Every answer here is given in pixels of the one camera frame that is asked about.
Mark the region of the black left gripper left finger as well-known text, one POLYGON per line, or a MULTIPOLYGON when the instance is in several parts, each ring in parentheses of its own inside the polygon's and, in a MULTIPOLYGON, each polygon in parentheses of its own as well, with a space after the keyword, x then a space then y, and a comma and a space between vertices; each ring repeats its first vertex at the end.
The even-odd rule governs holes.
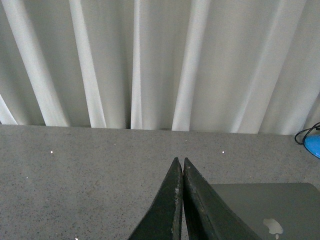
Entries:
POLYGON ((130 240, 180 240, 183 215, 183 171, 173 159, 161 186, 130 240))

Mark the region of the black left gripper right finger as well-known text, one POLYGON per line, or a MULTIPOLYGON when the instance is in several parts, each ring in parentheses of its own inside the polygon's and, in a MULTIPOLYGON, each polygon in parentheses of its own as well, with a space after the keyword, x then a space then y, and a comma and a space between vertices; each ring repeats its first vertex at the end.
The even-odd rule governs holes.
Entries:
POLYGON ((183 207, 190 240, 259 240, 186 158, 183 207))

